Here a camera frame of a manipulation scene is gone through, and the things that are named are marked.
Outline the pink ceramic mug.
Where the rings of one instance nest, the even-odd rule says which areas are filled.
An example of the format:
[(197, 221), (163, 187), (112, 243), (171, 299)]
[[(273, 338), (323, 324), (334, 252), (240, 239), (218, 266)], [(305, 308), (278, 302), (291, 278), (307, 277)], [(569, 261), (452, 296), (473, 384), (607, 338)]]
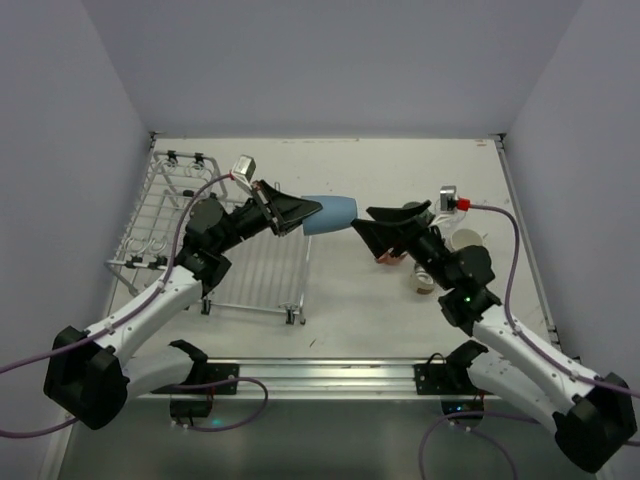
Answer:
[(384, 254), (376, 259), (376, 263), (380, 265), (397, 266), (401, 264), (407, 257), (406, 252), (398, 253), (393, 248), (387, 250)]

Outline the white ceramic mug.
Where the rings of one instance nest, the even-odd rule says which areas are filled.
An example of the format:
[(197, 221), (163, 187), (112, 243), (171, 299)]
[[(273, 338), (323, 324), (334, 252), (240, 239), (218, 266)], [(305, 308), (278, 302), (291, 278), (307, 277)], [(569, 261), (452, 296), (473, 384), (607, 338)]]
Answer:
[(459, 228), (453, 231), (447, 240), (447, 246), (458, 251), (470, 246), (485, 246), (485, 240), (480, 233), (469, 228)]

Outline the blue cup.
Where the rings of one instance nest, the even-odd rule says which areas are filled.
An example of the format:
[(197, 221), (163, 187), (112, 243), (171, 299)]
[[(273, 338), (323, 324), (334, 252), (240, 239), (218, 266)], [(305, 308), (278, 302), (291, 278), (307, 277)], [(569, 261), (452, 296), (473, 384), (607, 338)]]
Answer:
[(305, 196), (304, 199), (317, 202), (322, 206), (320, 211), (303, 221), (302, 228), (305, 236), (347, 229), (358, 215), (357, 202), (351, 197), (313, 195)]

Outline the light green cup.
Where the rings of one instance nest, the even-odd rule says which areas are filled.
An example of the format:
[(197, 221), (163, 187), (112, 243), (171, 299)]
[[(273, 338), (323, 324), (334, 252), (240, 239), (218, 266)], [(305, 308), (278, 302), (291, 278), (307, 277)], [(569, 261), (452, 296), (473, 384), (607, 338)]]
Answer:
[(410, 201), (403, 205), (403, 209), (414, 210), (414, 215), (424, 218), (428, 224), (431, 224), (436, 216), (433, 211), (430, 209), (430, 206), (424, 207), (421, 202)]

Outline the clear glass cup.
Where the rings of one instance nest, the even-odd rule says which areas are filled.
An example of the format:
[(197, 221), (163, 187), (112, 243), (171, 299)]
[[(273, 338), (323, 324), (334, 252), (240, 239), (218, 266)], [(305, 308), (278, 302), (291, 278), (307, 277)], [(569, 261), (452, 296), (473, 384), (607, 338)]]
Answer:
[(461, 210), (443, 210), (441, 200), (434, 204), (435, 219), (433, 224), (440, 228), (457, 228), (465, 219), (467, 213)]

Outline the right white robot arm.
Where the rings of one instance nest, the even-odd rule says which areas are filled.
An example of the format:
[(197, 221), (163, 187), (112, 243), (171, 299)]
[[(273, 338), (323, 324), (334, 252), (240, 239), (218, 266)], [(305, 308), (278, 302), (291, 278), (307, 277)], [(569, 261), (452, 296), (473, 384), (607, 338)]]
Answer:
[(452, 250), (427, 206), (368, 208), (351, 225), (375, 257), (409, 255), (443, 290), (438, 303), (469, 340), (463, 369), (476, 388), (499, 396), (544, 426), (577, 467), (598, 472), (638, 427), (638, 392), (564, 355), (516, 319), (508, 297), (490, 291), (492, 260), (482, 245)]

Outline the beige brown cup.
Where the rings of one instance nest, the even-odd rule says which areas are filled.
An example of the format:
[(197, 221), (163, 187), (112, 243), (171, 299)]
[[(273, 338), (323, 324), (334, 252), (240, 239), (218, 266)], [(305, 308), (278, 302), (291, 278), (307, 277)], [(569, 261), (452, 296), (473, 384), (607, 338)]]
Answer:
[(410, 286), (420, 295), (429, 295), (435, 290), (435, 282), (426, 270), (415, 263), (410, 274)]

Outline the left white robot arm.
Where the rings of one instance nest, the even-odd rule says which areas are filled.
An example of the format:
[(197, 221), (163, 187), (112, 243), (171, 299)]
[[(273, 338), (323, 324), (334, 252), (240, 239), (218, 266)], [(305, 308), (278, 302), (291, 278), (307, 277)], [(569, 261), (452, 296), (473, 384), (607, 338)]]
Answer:
[(181, 214), (166, 269), (150, 287), (111, 316), (55, 337), (44, 394), (92, 430), (110, 423), (125, 403), (165, 387), (203, 390), (207, 355), (184, 340), (160, 353), (136, 352), (178, 313), (205, 298), (231, 268), (226, 252), (264, 230), (284, 236), (319, 202), (282, 193), (263, 180), (249, 199), (227, 212), (215, 195), (196, 191)]

